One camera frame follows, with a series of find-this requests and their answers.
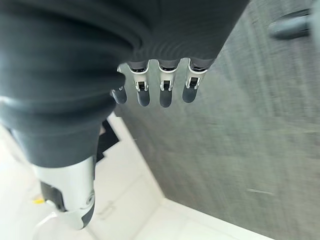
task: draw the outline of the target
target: white floor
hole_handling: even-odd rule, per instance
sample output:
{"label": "white floor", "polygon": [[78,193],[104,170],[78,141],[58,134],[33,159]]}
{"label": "white floor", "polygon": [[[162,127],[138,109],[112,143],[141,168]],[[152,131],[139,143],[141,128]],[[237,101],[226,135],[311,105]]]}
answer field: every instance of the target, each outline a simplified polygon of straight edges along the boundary
{"label": "white floor", "polygon": [[134,240],[272,240],[165,199]]}

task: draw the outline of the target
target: gray object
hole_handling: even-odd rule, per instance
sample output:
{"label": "gray object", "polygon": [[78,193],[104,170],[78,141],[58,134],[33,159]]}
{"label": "gray object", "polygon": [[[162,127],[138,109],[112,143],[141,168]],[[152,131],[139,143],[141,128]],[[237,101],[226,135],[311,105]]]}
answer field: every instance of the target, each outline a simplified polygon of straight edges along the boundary
{"label": "gray object", "polygon": [[289,13],[271,23],[269,34],[276,39],[288,40],[309,36],[311,15],[309,9]]}
{"label": "gray object", "polygon": [[312,37],[317,51],[320,54],[320,1],[314,1],[311,10],[311,28],[313,29]]}

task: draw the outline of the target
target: yellow object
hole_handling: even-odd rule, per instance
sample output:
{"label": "yellow object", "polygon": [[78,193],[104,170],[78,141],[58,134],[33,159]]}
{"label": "yellow object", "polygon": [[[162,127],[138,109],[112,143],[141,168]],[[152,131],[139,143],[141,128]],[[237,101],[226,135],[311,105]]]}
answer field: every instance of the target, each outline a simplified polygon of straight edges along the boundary
{"label": "yellow object", "polygon": [[45,200],[42,197],[39,197],[32,201],[34,204],[44,204]]}

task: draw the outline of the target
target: dark gray fabric sleeve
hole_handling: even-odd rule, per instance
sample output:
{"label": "dark gray fabric sleeve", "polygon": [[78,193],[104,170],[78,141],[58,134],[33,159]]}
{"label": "dark gray fabric sleeve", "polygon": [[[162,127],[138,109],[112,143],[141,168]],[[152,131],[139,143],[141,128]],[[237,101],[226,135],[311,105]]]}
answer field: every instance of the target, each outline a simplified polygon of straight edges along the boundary
{"label": "dark gray fabric sleeve", "polygon": [[64,167],[95,156],[124,85],[117,66],[214,60],[248,0],[2,0],[0,122],[28,160]]}

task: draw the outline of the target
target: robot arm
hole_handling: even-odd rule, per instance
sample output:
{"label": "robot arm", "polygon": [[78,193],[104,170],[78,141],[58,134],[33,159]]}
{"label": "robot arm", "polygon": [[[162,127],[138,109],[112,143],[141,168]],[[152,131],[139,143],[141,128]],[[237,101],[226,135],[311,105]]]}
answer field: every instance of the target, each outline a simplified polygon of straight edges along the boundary
{"label": "robot arm", "polygon": [[90,221],[101,122],[115,108],[128,63],[141,105],[148,61],[159,60],[160,104],[190,58],[183,100],[192,102],[248,0],[3,0],[0,122],[10,128],[43,197],[76,229]]}

